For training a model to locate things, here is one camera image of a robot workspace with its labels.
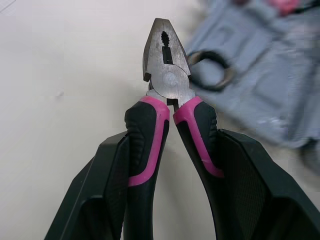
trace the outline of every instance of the pink and black handle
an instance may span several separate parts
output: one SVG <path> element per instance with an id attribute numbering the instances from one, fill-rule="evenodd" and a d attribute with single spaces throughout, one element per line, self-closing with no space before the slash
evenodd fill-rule
<path id="1" fill-rule="evenodd" d="M 180 107 L 173 119 L 208 196 L 217 239 L 237 239 L 238 231 L 230 231 L 235 218 L 217 149 L 215 109 L 197 96 Z"/>
<path id="2" fill-rule="evenodd" d="M 162 152 L 169 131 L 165 103 L 145 96 L 125 113 L 130 141 L 130 168 L 125 240 L 153 240 L 153 201 Z"/>

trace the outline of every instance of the metal plier head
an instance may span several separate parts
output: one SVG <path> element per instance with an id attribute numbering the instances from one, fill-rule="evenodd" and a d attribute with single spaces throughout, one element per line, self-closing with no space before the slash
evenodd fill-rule
<path id="1" fill-rule="evenodd" d="M 195 97 L 190 76 L 188 58 L 173 26 L 156 18 L 143 52 L 143 80 L 150 81 L 147 95 L 177 110 Z"/>

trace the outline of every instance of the metal ring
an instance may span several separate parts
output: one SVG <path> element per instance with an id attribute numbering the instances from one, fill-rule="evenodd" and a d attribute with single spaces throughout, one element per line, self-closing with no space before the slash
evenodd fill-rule
<path id="1" fill-rule="evenodd" d="M 215 51 L 197 51 L 197 52 L 191 53 L 188 56 L 188 61 L 190 65 L 195 65 L 204 59 L 214 61 L 223 67 L 224 69 L 223 79 L 215 85 L 205 85 L 200 81 L 192 80 L 192 78 L 190 78 L 190 81 L 194 85 L 205 90 L 214 91 L 214 92 L 219 92 L 223 90 L 232 81 L 233 77 L 236 74 L 236 71 L 227 63 L 227 61 L 219 53 Z"/>

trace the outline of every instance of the gray fabric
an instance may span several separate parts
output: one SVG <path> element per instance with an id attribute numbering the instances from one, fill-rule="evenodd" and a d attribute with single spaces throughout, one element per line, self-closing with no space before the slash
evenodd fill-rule
<path id="1" fill-rule="evenodd" d="M 281 17 L 264 0 L 213 1 L 186 52 L 217 51 L 237 73 L 221 93 L 195 87 L 196 94 L 273 143 L 299 148 L 319 140 L 319 23 L 320 7 Z M 222 72 L 208 61 L 191 70 L 206 84 Z"/>

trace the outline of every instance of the white surface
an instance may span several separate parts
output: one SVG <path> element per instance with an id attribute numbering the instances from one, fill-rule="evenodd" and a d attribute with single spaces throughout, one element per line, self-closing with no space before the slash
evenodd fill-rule
<path id="1" fill-rule="evenodd" d="M 126 109 L 145 94 L 142 53 L 154 18 L 170 19 L 186 44 L 205 6 L 33 0 L 14 7 L 0 14 L 0 239 L 41 240 L 74 176 L 105 138 L 125 130 Z M 154 239 L 214 239 L 205 191 L 172 123 L 155 191 Z M 230 126 L 223 117 L 220 125 Z M 319 187 L 289 167 L 299 166 L 294 153 L 271 153 L 284 156 L 279 164 L 319 208 Z"/>

